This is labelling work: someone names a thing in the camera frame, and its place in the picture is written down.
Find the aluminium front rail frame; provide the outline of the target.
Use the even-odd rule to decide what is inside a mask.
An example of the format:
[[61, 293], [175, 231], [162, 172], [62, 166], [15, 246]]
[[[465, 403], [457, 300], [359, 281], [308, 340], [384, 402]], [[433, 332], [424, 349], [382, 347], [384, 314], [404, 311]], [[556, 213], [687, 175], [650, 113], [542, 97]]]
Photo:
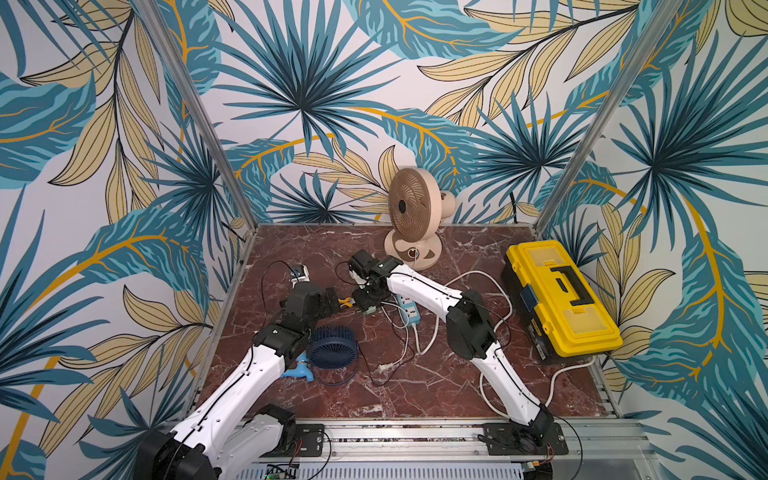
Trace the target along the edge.
[[622, 419], [556, 422], [569, 453], [490, 456], [477, 439], [489, 419], [320, 420], [319, 458], [265, 454], [232, 479], [660, 479], [660, 461], [640, 424]]

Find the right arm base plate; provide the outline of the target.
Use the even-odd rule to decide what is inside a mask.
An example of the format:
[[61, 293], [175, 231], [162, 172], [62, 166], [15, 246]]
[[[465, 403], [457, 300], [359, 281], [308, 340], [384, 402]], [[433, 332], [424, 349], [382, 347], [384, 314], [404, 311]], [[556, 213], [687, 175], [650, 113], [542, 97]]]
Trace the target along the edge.
[[490, 456], [531, 456], [549, 458], [569, 453], [559, 424], [552, 424], [542, 436], [527, 427], [507, 423], [485, 423], [477, 439], [484, 443]]

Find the teal white power strip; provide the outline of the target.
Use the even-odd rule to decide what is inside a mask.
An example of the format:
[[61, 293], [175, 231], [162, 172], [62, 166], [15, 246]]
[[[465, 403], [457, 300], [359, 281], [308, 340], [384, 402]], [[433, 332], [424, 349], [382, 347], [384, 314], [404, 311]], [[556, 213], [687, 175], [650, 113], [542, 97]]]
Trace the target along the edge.
[[404, 326], [418, 325], [421, 321], [421, 315], [416, 303], [410, 297], [399, 294], [395, 295], [395, 300]]

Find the yellow black toolbox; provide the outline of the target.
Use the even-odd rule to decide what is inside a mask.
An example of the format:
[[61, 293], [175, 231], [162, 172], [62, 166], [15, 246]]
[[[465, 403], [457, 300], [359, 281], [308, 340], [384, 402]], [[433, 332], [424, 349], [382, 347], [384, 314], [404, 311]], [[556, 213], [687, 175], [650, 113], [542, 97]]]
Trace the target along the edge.
[[542, 363], [570, 365], [624, 345], [617, 324], [560, 242], [510, 246], [501, 278]]

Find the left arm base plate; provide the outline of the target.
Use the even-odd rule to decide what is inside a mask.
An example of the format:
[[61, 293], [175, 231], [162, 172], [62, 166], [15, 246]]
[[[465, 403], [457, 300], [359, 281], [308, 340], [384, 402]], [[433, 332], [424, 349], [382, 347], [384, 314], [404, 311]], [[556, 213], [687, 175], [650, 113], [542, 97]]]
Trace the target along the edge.
[[281, 455], [292, 458], [319, 458], [325, 452], [325, 445], [323, 424], [298, 424]]

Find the dark blue handheld fan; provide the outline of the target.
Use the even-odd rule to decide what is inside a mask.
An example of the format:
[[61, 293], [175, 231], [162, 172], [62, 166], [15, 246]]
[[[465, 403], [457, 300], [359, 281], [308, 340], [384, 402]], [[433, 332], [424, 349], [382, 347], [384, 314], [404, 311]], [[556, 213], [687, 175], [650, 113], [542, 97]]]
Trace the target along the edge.
[[[327, 387], [339, 387], [349, 383], [359, 370], [360, 349], [354, 332], [344, 326], [324, 326], [310, 336], [306, 350], [299, 355], [296, 365], [282, 374], [282, 378], [303, 378], [308, 382], [317, 381]], [[327, 371], [343, 370], [353, 366], [354, 370], [338, 382], [326, 382], [316, 378], [313, 368]]]

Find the beige desk fan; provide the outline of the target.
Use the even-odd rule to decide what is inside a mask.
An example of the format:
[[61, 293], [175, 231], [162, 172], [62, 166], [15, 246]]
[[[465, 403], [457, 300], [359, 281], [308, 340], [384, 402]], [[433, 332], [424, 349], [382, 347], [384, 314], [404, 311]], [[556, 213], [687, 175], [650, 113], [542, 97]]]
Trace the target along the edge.
[[384, 240], [385, 252], [416, 271], [434, 266], [442, 253], [437, 230], [455, 213], [455, 196], [440, 190], [427, 170], [405, 168], [392, 180], [388, 208], [392, 230]]

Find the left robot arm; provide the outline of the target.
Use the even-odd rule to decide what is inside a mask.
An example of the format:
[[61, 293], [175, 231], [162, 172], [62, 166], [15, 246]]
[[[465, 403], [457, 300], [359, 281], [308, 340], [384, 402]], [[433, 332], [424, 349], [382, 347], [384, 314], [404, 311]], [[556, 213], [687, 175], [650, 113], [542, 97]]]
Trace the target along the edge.
[[201, 406], [167, 433], [150, 433], [134, 462], [134, 479], [232, 479], [265, 454], [300, 446], [295, 415], [273, 404], [248, 411], [306, 351], [317, 323], [340, 311], [335, 290], [295, 284], [274, 321], [255, 333], [235, 371]]

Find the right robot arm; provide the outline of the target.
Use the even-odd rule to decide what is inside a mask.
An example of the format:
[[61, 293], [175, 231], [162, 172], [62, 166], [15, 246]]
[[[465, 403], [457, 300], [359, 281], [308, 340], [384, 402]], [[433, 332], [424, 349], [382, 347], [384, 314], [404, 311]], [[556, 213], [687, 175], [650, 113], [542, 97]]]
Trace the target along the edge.
[[410, 298], [445, 323], [447, 342], [457, 356], [470, 361], [502, 401], [513, 426], [538, 445], [555, 431], [553, 414], [527, 389], [503, 352], [490, 310], [475, 290], [460, 291], [433, 281], [400, 260], [375, 259], [365, 250], [348, 262], [358, 289], [352, 294], [361, 310], [379, 306], [391, 295]]

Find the yellow handled pliers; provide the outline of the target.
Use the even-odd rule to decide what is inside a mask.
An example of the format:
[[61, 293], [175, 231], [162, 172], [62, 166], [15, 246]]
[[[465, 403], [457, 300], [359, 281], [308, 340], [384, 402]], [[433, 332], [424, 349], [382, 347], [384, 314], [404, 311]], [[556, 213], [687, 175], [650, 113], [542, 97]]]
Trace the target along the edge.
[[340, 309], [344, 309], [344, 308], [352, 309], [357, 307], [357, 303], [352, 297], [339, 299], [338, 303], [339, 303]]

